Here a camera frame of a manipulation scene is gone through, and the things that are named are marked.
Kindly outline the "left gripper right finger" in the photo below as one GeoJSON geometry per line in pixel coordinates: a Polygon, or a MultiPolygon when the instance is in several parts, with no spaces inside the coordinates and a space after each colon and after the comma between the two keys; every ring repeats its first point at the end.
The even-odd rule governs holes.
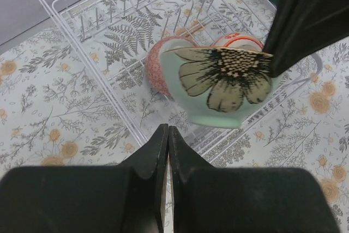
{"type": "Polygon", "coordinates": [[[300,168],[216,168],[169,128],[174,232],[339,232],[300,168]]]}

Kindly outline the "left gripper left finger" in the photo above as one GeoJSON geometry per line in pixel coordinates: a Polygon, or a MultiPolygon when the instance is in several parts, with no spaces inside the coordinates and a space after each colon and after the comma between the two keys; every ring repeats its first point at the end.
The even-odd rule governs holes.
{"type": "Polygon", "coordinates": [[[1,232],[163,232],[168,135],[161,124],[118,165],[11,169],[1,232]]]}

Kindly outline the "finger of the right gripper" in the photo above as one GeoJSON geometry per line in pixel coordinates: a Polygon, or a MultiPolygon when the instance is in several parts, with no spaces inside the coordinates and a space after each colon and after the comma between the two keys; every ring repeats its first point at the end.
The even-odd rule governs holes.
{"type": "Polygon", "coordinates": [[[348,37],[348,0],[279,0],[264,52],[272,77],[348,37]]]}

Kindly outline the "orange floral bowl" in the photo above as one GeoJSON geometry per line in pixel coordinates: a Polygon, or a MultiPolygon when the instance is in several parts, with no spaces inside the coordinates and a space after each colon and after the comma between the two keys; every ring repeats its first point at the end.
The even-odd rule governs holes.
{"type": "Polygon", "coordinates": [[[232,47],[253,51],[262,51],[263,44],[253,35],[242,32],[232,32],[217,39],[212,46],[232,47]]]}

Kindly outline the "celadon green bowl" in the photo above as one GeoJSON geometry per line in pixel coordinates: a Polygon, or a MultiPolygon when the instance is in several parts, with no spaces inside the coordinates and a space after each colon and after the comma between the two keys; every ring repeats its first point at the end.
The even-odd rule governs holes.
{"type": "Polygon", "coordinates": [[[271,77],[273,56],[231,47],[176,47],[159,56],[172,98],[189,122],[237,129],[268,102],[282,76],[271,77]]]}

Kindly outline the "black white leaf bowl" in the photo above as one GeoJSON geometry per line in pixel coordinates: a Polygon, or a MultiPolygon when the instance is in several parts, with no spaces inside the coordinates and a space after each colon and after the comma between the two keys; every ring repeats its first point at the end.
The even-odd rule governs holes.
{"type": "Polygon", "coordinates": [[[183,36],[171,36],[163,38],[151,48],[145,61],[145,72],[149,83],[158,92],[171,96],[161,68],[160,55],[167,50],[191,46],[197,46],[197,44],[183,36]]]}

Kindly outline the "white wire dish rack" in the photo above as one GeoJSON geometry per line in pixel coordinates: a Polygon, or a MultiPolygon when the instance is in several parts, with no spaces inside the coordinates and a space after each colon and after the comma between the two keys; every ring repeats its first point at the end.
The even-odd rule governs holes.
{"type": "Polygon", "coordinates": [[[213,164],[241,159],[256,142],[269,166],[305,167],[320,144],[318,122],[293,95],[317,76],[323,63],[312,55],[289,69],[263,106],[239,129],[190,122],[184,107],[151,86],[146,57],[166,37],[212,44],[230,31],[265,40],[276,7],[270,0],[38,0],[76,50],[132,136],[144,143],[161,123],[179,129],[185,141],[213,164]]]}

